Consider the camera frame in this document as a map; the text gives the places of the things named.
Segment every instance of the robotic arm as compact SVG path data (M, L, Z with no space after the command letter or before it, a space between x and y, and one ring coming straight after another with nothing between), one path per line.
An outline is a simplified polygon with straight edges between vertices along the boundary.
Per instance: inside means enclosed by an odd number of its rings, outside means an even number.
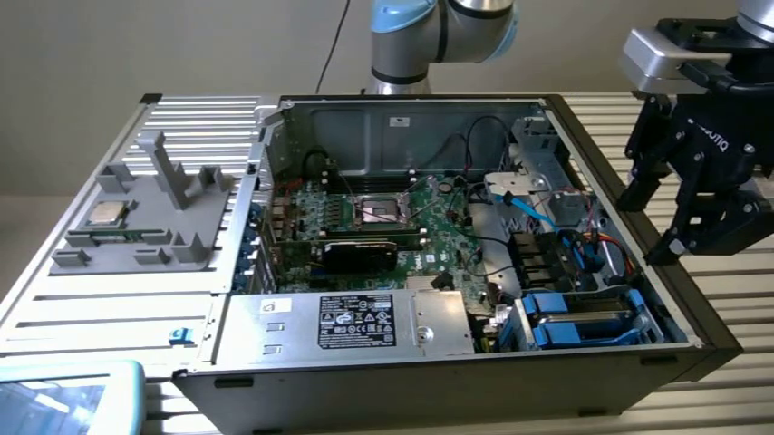
M516 19L514 0L375 0L369 93L429 93L429 64L498 57Z
M646 260L732 255L774 233L755 185L774 170L774 1L740 0L727 20L664 19L634 29L622 67L644 105L619 209L642 211L660 179L674 172L680 180L675 217Z

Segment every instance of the green circuit board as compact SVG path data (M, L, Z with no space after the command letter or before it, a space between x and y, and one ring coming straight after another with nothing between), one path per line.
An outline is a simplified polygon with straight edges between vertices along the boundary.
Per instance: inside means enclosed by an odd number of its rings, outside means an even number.
M293 192L279 195L275 200L273 229L277 242L277 291L280 293L327 292L343 290L393 290L429 288L428 283L447 272L454 278L455 289L463 294L468 311L491 313L492 307L482 295L487 291L486 279L471 275L483 268L464 263L479 247L475 238L455 230L445 212L463 215L463 195L440 193L437 184L451 183L439 176L433 182L421 183L405 193L407 216L400 223L364 223L367 215L355 213L356 199L348 194L327 193L315 182L307 182ZM369 195L371 198L396 198L401 192ZM399 241L412 248L397 252L393 270L377 274L332 275L319 261L319 252L329 238L320 236L341 232L336 240Z

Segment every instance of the sticker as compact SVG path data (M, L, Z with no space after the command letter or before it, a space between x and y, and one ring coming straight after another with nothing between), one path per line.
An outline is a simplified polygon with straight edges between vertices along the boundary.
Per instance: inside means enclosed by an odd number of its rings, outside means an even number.
M320 296L320 348L395 346L393 330L392 295Z
M409 127L411 126L411 118L407 116L391 116L389 117L389 126L391 127Z
M261 300L261 314L289 313L292 308L292 299L283 297L281 299L263 299Z

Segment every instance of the power supply label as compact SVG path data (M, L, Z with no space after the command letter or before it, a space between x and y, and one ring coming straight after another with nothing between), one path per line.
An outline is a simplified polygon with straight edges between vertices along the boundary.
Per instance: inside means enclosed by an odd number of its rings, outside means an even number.
M316 344L323 349L395 346L392 295L320 296Z

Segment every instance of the slotted metal table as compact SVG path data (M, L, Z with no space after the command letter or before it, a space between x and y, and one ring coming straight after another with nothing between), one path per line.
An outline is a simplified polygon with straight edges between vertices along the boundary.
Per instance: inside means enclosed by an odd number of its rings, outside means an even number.
M640 102L627 93L567 93L564 98L619 176L626 179L630 161L624 159L623 147ZM131 139L143 129L161 129L171 159L183 162L187 171L193 172L205 164L220 165L224 173L239 176L257 135L255 111L259 116L261 111L272 111L275 102L276 99L255 96L164 97L159 103L140 104L103 161L123 157L135 174L153 173L149 160ZM87 187L0 304L0 356L18 363L135 359L148 372L144 433L216 434L213 425L165 380L168 367L192 361L200 351L212 305L207 283L131 286L105 281L95 288L88 281L75 278L54 288L37 279L45 274L41 271L48 268L49 253L89 194ZM676 191L678 181L670 178L647 208L659 231L671 221ZM260 195L264 194L256 193L253 200L263 201ZM228 223L227 210L219 237ZM774 433L774 237L736 256L687 256L682 263L744 348L744 354L700 382L664 386L619 417L357 433ZM168 344L168 334L179 327L199 332L196 345L172 347Z

